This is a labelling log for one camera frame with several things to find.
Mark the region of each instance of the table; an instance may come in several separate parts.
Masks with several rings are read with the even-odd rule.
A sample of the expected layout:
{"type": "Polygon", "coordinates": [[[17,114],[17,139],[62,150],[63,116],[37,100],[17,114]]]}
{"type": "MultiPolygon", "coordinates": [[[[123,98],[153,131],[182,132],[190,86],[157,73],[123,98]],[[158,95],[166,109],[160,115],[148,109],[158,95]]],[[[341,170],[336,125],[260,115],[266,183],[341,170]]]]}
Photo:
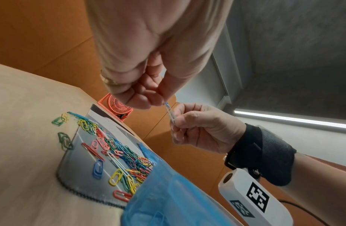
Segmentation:
{"type": "Polygon", "coordinates": [[[0,226],[120,225],[123,210],[80,198],[55,178],[64,154],[57,133],[73,137],[77,125],[51,121],[86,115],[95,102],[77,87],[0,65],[0,226]]]}

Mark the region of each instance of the gold ring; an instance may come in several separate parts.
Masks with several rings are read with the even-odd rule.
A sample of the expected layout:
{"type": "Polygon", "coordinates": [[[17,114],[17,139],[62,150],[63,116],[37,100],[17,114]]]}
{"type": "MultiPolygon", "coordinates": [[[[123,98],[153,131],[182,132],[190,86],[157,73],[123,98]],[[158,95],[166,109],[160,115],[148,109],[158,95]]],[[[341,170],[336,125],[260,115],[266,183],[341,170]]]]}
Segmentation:
{"type": "Polygon", "coordinates": [[[101,77],[101,80],[108,86],[119,86],[120,85],[112,79],[108,79],[108,78],[103,77],[102,74],[100,74],[100,77],[101,77]]]}

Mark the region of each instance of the fingernail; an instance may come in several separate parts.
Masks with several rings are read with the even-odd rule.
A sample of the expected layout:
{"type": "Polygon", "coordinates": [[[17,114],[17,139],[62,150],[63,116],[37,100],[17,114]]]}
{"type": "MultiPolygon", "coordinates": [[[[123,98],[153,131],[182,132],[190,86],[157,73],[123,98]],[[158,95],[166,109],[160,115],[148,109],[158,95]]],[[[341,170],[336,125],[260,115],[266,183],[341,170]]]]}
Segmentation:
{"type": "Polygon", "coordinates": [[[183,127],[185,124],[186,124],[186,121],[185,121],[185,117],[183,116],[178,116],[174,120],[174,125],[176,125],[177,127],[183,127]]]}

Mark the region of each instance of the orange desk fan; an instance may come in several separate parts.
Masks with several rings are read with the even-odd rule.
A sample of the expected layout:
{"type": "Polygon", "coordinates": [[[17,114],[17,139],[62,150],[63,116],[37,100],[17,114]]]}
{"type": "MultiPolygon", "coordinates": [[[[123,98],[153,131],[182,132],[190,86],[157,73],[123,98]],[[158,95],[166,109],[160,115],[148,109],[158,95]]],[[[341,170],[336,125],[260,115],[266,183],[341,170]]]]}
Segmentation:
{"type": "Polygon", "coordinates": [[[111,94],[107,94],[101,100],[97,102],[102,108],[107,110],[111,115],[117,118],[120,122],[123,122],[125,118],[133,111],[133,108],[127,107],[114,98],[111,94]]]}

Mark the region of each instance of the white device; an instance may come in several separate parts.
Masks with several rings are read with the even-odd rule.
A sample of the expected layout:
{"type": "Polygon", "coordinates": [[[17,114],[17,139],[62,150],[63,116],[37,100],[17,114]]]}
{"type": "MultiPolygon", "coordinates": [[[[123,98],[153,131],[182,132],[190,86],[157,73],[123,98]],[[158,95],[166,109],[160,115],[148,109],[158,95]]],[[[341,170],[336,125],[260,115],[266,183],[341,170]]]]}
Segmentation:
{"type": "Polygon", "coordinates": [[[220,194],[249,226],[293,226],[286,207],[245,169],[225,174],[218,187],[220,194]]]}

